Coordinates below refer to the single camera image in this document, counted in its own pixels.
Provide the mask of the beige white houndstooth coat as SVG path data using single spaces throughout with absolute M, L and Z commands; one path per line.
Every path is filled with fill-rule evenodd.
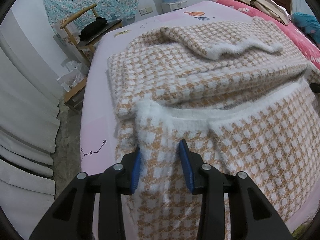
M 288 222 L 319 182 L 319 69 L 271 21 L 160 27 L 108 59 L 116 158 L 139 146 L 130 239 L 195 239 L 201 197 L 178 143 L 226 174 L 245 171 Z

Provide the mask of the beige and white clothes pile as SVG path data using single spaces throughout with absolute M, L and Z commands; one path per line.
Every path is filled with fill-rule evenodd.
M 260 10 L 261 12 L 271 16 L 283 25 L 289 25 L 290 17 L 287 10 L 278 5 L 273 0 L 235 0 L 238 2 L 245 3 Z

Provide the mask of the pink floral fleece blanket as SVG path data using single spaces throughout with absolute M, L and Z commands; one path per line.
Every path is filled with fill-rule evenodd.
M 320 53 L 319 48 L 304 34 L 302 33 L 294 24 L 283 25 L 279 21 L 275 20 L 271 16 L 268 16 L 264 12 L 255 9 L 250 5 L 241 3 L 235 0 L 211 0 L 227 7 L 233 8 L 251 17 L 261 17 L 266 21 L 274 22 L 278 28 L 285 33 L 289 39 L 299 48 L 302 54 L 310 60 L 318 69 L 320 67 Z

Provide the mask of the teal fleece garment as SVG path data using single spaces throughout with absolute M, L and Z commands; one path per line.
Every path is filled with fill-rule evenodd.
M 294 12 L 290 15 L 291 22 L 301 29 L 307 36 L 313 39 L 319 47 L 319 22 L 315 16 L 301 12 Z

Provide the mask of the lilac printed bed sheet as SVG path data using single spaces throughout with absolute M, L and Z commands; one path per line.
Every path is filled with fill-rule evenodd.
M 103 172 L 114 163 L 117 120 L 107 79 L 107 60 L 140 34 L 162 26 L 189 26 L 216 21 L 249 22 L 252 19 L 225 5 L 203 1 L 187 8 L 153 16 L 107 33 L 95 51 L 82 107 L 81 169 L 88 174 Z

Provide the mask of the small wooden stool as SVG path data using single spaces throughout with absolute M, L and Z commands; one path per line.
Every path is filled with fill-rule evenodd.
M 74 113 L 79 114 L 82 110 L 87 77 L 65 94 L 64 104 Z

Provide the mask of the white curtain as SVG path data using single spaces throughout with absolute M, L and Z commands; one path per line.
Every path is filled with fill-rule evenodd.
M 23 239 L 54 201 L 56 78 L 8 12 L 1 22 L 1 208 Z

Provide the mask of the white plastic bags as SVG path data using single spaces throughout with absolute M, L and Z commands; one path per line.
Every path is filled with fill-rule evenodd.
M 80 83 L 89 72 L 89 67 L 84 63 L 78 63 L 77 61 L 69 61 L 66 63 L 66 67 L 69 72 L 57 79 L 57 83 L 68 92 Z

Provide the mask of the white water dispenser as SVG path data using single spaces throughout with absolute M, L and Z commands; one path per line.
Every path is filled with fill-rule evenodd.
M 187 7 L 187 1 L 179 1 L 174 3 L 161 3 L 164 13 L 180 10 Z

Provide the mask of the black garment on chair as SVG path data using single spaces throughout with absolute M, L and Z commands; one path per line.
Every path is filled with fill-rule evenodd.
M 80 39 L 88 40 L 89 38 L 92 38 L 95 34 L 102 31 L 107 26 L 107 23 L 107 19 L 97 17 L 95 21 L 91 22 L 82 29 L 79 35 Z

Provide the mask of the wall power socket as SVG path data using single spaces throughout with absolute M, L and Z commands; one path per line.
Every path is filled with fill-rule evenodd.
M 139 9 L 139 13 L 141 16 L 146 15 L 146 14 L 150 14 L 153 12 L 153 8 L 152 7 L 146 7 L 143 9 Z

